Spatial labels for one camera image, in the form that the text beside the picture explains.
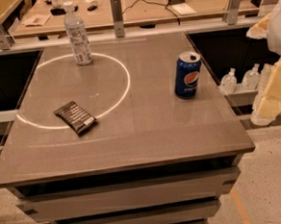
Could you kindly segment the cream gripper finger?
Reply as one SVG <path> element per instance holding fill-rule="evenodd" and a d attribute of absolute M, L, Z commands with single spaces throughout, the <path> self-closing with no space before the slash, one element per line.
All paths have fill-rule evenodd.
<path fill-rule="evenodd" d="M 246 32 L 247 37 L 255 39 L 263 39 L 268 37 L 268 23 L 270 21 L 270 13 L 266 14 L 258 23 L 251 26 Z"/>
<path fill-rule="evenodd" d="M 266 126 L 281 113 L 281 58 L 275 65 L 267 65 L 261 73 L 258 94 L 254 98 L 250 120 Z"/>

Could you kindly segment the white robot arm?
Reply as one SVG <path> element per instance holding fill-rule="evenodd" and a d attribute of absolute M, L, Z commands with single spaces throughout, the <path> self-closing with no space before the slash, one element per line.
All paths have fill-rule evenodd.
<path fill-rule="evenodd" d="M 250 27 L 247 36 L 267 40 L 268 49 L 279 55 L 275 65 L 267 65 L 261 72 L 258 94 L 254 98 L 251 121 L 266 126 L 281 113 L 281 0 L 273 11 Z"/>

